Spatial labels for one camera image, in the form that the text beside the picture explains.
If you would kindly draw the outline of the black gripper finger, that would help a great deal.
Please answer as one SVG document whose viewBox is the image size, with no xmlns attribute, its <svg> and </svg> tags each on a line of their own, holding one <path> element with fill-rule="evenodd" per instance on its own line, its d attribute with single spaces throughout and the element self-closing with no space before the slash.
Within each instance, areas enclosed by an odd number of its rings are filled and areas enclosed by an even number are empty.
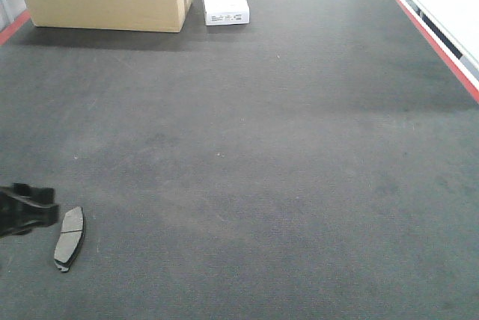
<svg viewBox="0 0 479 320">
<path fill-rule="evenodd" d="M 58 222 L 54 188 L 12 183 L 1 187 L 1 238 L 21 236 Z"/>
</svg>

